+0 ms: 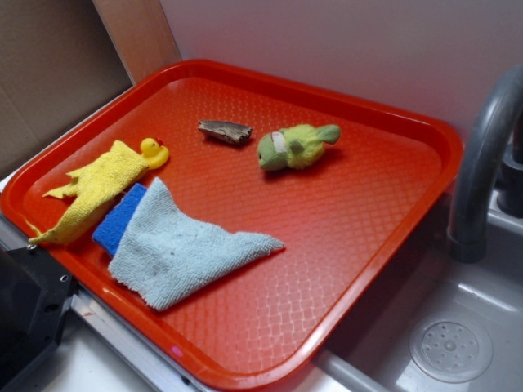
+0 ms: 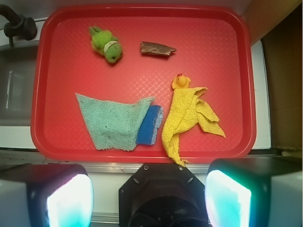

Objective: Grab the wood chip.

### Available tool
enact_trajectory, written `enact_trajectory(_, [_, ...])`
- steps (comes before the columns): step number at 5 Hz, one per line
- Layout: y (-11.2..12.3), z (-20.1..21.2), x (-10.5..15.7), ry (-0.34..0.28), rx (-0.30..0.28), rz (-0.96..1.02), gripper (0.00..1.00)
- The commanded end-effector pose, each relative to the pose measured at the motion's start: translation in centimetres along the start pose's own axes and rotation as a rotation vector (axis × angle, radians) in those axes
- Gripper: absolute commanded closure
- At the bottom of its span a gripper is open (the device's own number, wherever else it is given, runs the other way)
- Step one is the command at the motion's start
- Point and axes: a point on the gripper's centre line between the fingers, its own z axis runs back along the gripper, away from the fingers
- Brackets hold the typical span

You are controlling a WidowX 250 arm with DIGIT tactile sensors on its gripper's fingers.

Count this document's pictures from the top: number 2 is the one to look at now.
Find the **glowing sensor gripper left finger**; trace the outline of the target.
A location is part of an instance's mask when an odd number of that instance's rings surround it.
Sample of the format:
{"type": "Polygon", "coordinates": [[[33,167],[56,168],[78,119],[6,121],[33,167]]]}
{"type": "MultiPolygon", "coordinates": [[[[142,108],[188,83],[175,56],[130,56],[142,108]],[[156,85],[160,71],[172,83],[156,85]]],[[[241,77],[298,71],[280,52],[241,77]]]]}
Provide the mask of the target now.
{"type": "Polygon", "coordinates": [[[88,227],[93,197],[79,164],[0,166],[2,227],[88,227]]]}

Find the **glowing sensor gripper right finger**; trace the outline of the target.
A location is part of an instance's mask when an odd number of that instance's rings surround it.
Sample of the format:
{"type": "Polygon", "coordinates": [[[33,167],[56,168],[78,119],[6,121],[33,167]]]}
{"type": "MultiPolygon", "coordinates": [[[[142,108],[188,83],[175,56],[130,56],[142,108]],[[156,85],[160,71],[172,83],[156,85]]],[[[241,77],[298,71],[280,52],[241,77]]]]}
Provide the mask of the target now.
{"type": "Polygon", "coordinates": [[[302,159],[216,159],[205,179],[205,205],[213,227],[301,227],[302,159]]]}

